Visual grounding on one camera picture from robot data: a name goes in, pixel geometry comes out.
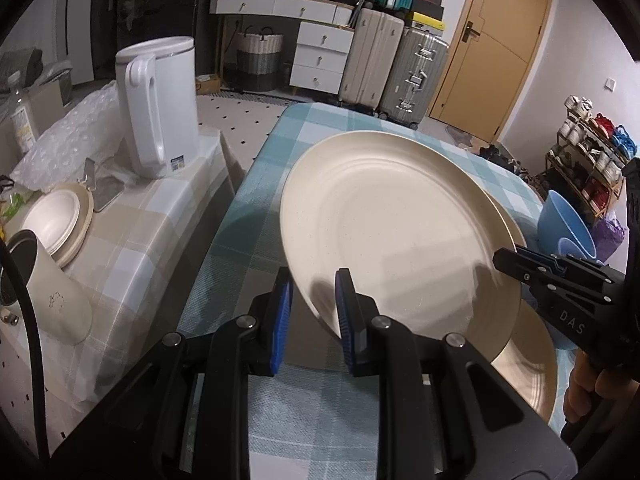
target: person's hand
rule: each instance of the person's hand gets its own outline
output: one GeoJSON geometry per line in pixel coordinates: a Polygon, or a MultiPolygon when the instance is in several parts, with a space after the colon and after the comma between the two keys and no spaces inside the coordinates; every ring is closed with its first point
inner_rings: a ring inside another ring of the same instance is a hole
{"type": "Polygon", "coordinates": [[[569,375],[569,388],[564,393],[564,416],[575,424],[591,411],[590,392],[594,391],[603,399],[616,403],[609,418],[600,428],[607,431],[621,419],[636,394],[638,383],[622,370],[603,370],[598,373],[589,362],[587,354],[578,350],[575,366],[569,375]]]}

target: fingers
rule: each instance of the fingers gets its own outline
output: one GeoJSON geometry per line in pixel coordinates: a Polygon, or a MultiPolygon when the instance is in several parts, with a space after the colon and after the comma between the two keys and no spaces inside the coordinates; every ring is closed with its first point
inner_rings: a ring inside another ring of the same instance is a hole
{"type": "Polygon", "coordinates": [[[592,392],[596,387],[598,372],[589,362],[587,355],[580,350],[575,357],[574,371],[575,383],[587,392],[592,392]]]}
{"type": "Polygon", "coordinates": [[[638,383],[617,369],[603,370],[595,383],[596,393],[603,399],[631,400],[637,389],[638,383]]]}
{"type": "Polygon", "coordinates": [[[566,391],[565,397],[569,400],[574,413],[580,418],[586,415],[591,410],[591,399],[589,393],[576,381],[577,369],[571,372],[569,375],[569,389],[566,391]]]}
{"type": "Polygon", "coordinates": [[[578,422],[578,420],[580,420],[580,416],[575,413],[574,409],[571,407],[571,404],[569,403],[569,395],[566,394],[564,396],[564,404],[562,405],[563,411],[564,411],[564,417],[566,418],[567,421],[569,421],[572,424],[575,424],[576,422],[578,422]]]}

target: purple bag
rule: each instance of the purple bag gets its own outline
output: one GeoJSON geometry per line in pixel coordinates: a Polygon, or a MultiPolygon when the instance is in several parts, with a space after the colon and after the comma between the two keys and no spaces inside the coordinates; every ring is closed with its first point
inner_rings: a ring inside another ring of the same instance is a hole
{"type": "Polygon", "coordinates": [[[596,254],[601,262],[606,262],[625,239],[625,229],[615,215],[598,220],[591,229],[591,237],[596,244],[596,254]]]}

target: silver suitcase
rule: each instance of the silver suitcase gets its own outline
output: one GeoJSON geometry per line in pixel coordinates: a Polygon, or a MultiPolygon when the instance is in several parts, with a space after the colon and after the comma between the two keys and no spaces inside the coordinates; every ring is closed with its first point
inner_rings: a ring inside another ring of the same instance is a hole
{"type": "Polygon", "coordinates": [[[427,112],[448,51],[449,44],[441,38],[405,27],[380,99],[380,118],[390,117],[415,130],[427,112]]]}
{"type": "Polygon", "coordinates": [[[378,106],[403,27],[402,20],[384,12],[360,11],[340,83],[341,101],[378,106]]]}

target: red shoe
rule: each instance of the red shoe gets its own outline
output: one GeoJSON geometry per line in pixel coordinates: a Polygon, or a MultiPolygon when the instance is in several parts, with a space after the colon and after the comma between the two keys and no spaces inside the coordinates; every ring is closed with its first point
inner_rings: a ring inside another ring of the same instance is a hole
{"type": "Polygon", "coordinates": [[[609,203],[609,189],[597,180],[593,181],[593,189],[590,204],[597,212],[600,212],[606,208],[609,203]]]}
{"type": "Polygon", "coordinates": [[[597,114],[594,121],[600,127],[600,130],[607,136],[607,139],[610,139],[613,136],[613,132],[616,127],[603,114],[597,114]]]}
{"type": "Polygon", "coordinates": [[[594,178],[590,178],[589,181],[587,182],[587,185],[584,186],[584,189],[582,190],[582,196],[585,197],[587,200],[591,198],[591,195],[595,192],[595,188],[593,187],[593,183],[595,182],[594,178]]]}

